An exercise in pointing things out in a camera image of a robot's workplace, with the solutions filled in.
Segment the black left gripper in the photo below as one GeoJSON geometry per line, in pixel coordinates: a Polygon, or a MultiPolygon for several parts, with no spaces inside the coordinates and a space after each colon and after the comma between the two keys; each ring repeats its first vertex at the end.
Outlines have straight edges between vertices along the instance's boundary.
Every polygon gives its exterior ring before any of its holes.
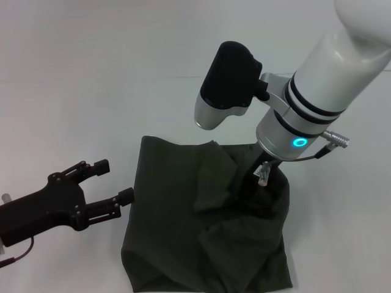
{"type": "Polygon", "coordinates": [[[81,161],[48,178],[38,192],[1,205],[1,240],[10,247],[57,226],[82,231],[90,225],[121,217],[121,208],[134,201],[132,187],[116,196],[86,205],[79,183],[110,172],[109,161],[81,161]]]}

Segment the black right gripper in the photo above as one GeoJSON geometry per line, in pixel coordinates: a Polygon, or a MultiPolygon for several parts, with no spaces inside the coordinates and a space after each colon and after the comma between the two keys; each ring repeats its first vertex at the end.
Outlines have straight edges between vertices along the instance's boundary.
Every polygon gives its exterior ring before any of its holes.
{"type": "Polygon", "coordinates": [[[268,185],[271,173],[282,161],[271,156],[263,148],[256,146],[252,149],[246,162],[249,165],[243,178],[243,198],[250,199],[259,187],[268,185]]]}

